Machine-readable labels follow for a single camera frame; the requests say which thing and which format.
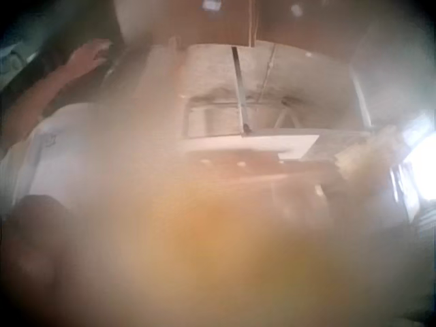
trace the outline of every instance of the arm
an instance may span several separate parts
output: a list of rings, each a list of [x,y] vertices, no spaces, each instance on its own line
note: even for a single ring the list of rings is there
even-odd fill
[[[108,49],[107,40],[93,40],[76,50],[69,61],[45,79],[40,80],[23,94],[6,118],[0,147],[6,152],[11,146],[29,135],[47,105],[59,91],[77,78],[101,65],[105,58],[99,53]]]

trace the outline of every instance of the wooden panel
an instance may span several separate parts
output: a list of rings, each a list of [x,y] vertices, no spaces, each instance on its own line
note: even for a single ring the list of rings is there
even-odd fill
[[[366,1],[258,0],[258,39],[349,61],[375,10]]]
[[[218,12],[206,11],[203,0],[167,0],[155,41],[177,36],[182,47],[192,44],[251,46],[254,41],[254,0],[222,0]]]

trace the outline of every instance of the hand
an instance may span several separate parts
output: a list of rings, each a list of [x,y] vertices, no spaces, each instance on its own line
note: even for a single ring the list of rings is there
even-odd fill
[[[109,40],[94,39],[75,50],[64,66],[68,77],[79,78],[104,63],[106,58],[101,57],[101,54],[111,44]]]

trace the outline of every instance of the light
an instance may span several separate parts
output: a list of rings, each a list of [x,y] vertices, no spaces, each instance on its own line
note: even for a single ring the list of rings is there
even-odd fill
[[[436,134],[424,139],[407,157],[424,200],[436,200]]]

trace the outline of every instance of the white shirt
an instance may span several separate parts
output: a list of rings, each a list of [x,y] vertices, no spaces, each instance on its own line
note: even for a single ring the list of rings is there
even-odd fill
[[[73,104],[44,119],[0,162],[0,213],[27,195],[46,195],[68,209],[85,196],[92,104]]]

